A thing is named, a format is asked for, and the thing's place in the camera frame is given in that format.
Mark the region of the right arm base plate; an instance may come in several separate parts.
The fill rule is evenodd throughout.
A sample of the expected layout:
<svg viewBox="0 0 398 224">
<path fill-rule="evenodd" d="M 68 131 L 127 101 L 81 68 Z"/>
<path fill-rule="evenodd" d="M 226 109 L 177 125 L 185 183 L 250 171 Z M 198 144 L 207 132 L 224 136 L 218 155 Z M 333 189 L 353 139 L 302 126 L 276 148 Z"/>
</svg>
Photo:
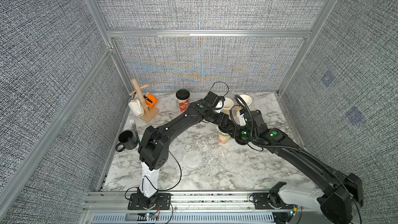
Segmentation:
<svg viewBox="0 0 398 224">
<path fill-rule="evenodd" d="M 255 205 L 257 210 L 265 209 L 295 209 L 296 205 L 286 204 L 279 197 L 274 194 L 253 193 L 248 197 L 248 200 Z"/>
</svg>

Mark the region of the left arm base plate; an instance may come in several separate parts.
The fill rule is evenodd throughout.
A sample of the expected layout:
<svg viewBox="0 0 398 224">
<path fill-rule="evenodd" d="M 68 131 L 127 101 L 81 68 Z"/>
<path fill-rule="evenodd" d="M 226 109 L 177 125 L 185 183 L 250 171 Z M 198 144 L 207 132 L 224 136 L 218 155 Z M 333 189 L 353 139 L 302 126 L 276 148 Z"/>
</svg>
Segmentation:
<svg viewBox="0 0 398 224">
<path fill-rule="evenodd" d="M 171 203 L 171 194 L 155 193 L 152 197 L 147 198 L 138 189 L 137 193 L 130 194 L 127 209 L 130 211 L 156 211 L 169 210 Z"/>
</svg>

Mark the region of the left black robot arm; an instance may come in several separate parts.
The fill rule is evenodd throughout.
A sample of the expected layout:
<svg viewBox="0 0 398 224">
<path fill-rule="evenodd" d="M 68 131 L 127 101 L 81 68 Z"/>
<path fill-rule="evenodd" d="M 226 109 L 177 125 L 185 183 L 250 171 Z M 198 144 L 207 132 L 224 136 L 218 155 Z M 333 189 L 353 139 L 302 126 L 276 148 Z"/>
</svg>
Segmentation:
<svg viewBox="0 0 398 224">
<path fill-rule="evenodd" d="M 203 120 L 217 125 L 222 132 L 237 140 L 238 127 L 227 114 L 222 113 L 225 97 L 212 93 L 204 99 L 191 103 L 178 117 L 160 127 L 149 126 L 138 148 L 142 162 L 143 180 L 137 193 L 145 200 L 153 200 L 158 194 L 157 182 L 160 168 L 169 158 L 172 141 L 191 126 Z"/>
</svg>

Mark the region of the red paper milk tea cup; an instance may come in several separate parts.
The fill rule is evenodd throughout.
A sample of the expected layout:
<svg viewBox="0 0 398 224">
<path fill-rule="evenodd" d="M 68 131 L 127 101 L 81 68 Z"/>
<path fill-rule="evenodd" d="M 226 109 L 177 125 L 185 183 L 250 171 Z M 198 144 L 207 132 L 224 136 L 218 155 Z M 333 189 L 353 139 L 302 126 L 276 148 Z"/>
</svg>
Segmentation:
<svg viewBox="0 0 398 224">
<path fill-rule="evenodd" d="M 185 112 L 189 106 L 189 99 L 186 99 L 186 100 L 178 99 L 178 106 L 182 113 Z"/>
</svg>

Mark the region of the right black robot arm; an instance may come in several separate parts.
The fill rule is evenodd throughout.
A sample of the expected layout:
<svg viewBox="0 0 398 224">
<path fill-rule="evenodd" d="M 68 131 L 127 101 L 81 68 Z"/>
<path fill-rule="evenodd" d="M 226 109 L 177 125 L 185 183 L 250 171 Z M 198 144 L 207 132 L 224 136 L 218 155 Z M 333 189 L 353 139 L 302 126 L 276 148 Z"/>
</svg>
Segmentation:
<svg viewBox="0 0 398 224">
<path fill-rule="evenodd" d="M 228 134 L 241 145 L 252 143 L 285 159 L 311 179 L 318 190 L 302 189 L 278 182 L 272 187 L 266 203 L 275 209 L 298 205 L 321 212 L 334 224 L 349 224 L 363 206 L 362 180 L 326 165 L 299 147 L 277 128 L 234 127 Z"/>
</svg>

